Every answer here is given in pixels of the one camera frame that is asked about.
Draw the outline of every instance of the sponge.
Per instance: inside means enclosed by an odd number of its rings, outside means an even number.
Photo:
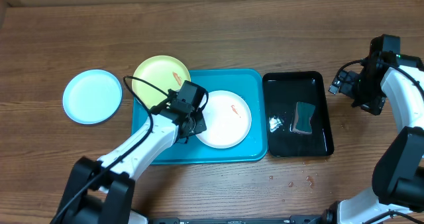
[[[293,128],[291,131],[303,135],[312,134],[311,118],[314,111],[314,105],[305,102],[297,102]]]

